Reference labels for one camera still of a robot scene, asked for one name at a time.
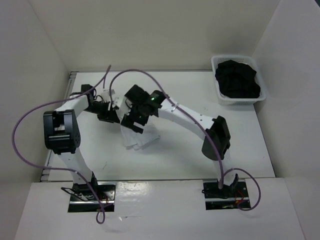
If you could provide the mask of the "white skirt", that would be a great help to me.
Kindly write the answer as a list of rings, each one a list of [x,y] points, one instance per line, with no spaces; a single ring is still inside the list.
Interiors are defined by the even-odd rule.
[[[126,103],[125,97],[117,96],[114,100],[113,106],[118,107],[116,114],[119,120],[123,120],[124,116],[130,111],[129,104]],[[120,132],[122,136],[122,142],[127,150],[134,149],[142,150],[147,148],[152,142],[160,138],[160,133],[151,120],[148,120],[147,124],[142,127],[143,133],[134,132],[123,125],[120,125]]]

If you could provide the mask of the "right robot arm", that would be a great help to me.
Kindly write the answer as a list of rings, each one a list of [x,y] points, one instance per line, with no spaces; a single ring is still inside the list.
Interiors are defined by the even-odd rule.
[[[137,134],[143,134],[151,116],[169,120],[194,133],[203,141],[202,154],[218,169],[219,192],[229,197],[237,190],[236,176],[227,173],[231,135],[224,117],[200,114],[180,105],[160,90],[148,93],[138,85],[131,87],[116,106],[120,124]]]

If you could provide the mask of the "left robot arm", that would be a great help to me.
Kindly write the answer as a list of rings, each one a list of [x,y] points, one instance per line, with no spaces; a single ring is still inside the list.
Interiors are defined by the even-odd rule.
[[[76,198],[86,201],[97,198],[100,188],[80,151],[81,134],[77,117],[83,111],[97,115],[98,120],[103,122],[120,123],[110,103],[95,100],[93,86],[83,84],[80,92],[70,95],[69,101],[43,114],[43,127],[47,149],[58,155],[68,169],[72,169],[73,187],[70,191]]]

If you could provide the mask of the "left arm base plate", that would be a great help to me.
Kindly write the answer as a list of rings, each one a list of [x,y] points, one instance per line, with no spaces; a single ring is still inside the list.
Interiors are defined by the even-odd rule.
[[[65,190],[70,195],[68,212],[69,213],[96,213],[100,209],[100,205],[96,198],[89,192],[86,200],[83,196],[77,196],[73,188]],[[107,213],[114,212],[116,198],[116,183],[100,181],[97,186],[97,196],[104,206]]]

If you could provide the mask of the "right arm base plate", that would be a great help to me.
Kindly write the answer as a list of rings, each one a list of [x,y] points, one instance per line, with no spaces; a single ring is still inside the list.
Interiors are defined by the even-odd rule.
[[[217,181],[204,181],[202,194],[204,195],[206,210],[250,209],[251,203],[247,185],[239,181],[235,186],[218,188]]]

